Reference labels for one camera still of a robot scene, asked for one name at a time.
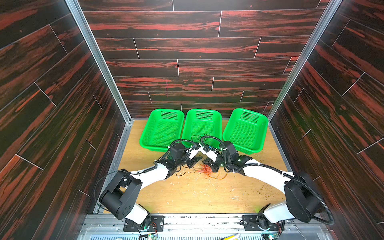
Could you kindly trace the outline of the green plastic basket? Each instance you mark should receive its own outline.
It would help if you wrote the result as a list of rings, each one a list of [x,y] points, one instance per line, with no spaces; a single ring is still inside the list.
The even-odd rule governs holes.
[[[181,138],[184,118],[185,114],[179,110],[152,111],[140,138],[141,147],[165,153],[171,142]]]
[[[182,139],[199,143],[203,136],[222,139],[222,115],[215,110],[191,109],[183,129]]]
[[[268,124],[269,120],[263,114],[235,109],[223,132],[223,140],[234,144],[238,152],[259,153],[264,148]]]

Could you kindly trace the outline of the right green plastic basket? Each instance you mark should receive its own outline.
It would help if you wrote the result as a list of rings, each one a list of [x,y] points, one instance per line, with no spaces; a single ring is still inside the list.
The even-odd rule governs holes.
[[[268,124],[269,120],[263,114],[235,109],[223,132],[223,140],[234,144],[238,152],[259,153],[264,148]]]

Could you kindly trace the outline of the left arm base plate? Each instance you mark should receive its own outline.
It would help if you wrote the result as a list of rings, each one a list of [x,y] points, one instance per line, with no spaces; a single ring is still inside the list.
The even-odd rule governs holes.
[[[145,220],[137,224],[133,220],[125,219],[124,232],[162,232],[164,229],[165,216],[149,215]]]

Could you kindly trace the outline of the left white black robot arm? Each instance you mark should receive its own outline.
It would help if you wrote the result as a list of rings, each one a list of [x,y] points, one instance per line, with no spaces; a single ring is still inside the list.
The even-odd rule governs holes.
[[[127,219],[145,229],[151,214],[137,204],[140,191],[168,179],[178,167],[194,162],[200,147],[200,144],[190,140],[175,140],[152,167],[136,172],[118,170],[101,193],[99,202],[118,220]]]

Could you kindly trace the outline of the yellow pencil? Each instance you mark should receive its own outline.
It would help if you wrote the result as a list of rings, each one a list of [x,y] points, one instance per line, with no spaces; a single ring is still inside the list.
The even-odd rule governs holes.
[[[239,240],[241,237],[240,234],[234,234],[234,235],[231,235],[231,236],[227,236],[225,238],[221,238],[220,240]]]

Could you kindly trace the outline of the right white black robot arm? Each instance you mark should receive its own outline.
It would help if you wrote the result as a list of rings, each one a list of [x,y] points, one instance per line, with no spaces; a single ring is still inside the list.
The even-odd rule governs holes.
[[[292,219],[303,223],[315,220],[329,226],[335,223],[330,208],[307,173],[279,170],[250,156],[240,155],[230,141],[211,138],[219,142],[219,147],[215,149],[207,145],[205,140],[208,136],[203,136],[200,139],[200,151],[214,166],[223,166],[227,172],[262,181],[285,195],[283,202],[268,204],[258,212],[257,221],[261,230],[267,231],[273,224]]]

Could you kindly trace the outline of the middle green plastic basket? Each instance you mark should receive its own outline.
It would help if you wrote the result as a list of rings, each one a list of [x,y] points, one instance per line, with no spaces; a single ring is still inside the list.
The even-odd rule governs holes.
[[[183,129],[182,139],[199,143],[203,136],[222,139],[222,115],[215,110],[191,109]]]

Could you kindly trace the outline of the left green plastic basket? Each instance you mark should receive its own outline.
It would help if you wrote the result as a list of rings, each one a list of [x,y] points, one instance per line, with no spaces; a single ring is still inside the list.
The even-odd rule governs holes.
[[[165,153],[171,142],[181,138],[184,118],[185,114],[179,110],[152,111],[140,138],[141,147]]]

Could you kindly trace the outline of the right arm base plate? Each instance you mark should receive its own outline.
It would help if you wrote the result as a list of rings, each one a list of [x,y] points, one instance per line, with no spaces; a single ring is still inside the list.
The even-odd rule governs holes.
[[[265,217],[259,215],[242,215],[240,225],[244,227],[245,231],[281,232],[285,223],[282,221],[271,223]]]

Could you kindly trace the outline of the aluminium front rail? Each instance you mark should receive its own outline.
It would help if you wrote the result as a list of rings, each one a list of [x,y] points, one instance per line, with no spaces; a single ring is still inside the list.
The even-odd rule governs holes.
[[[80,240],[332,240],[332,231],[316,221],[286,220],[263,231],[257,214],[160,214],[140,231],[111,214],[88,215]]]

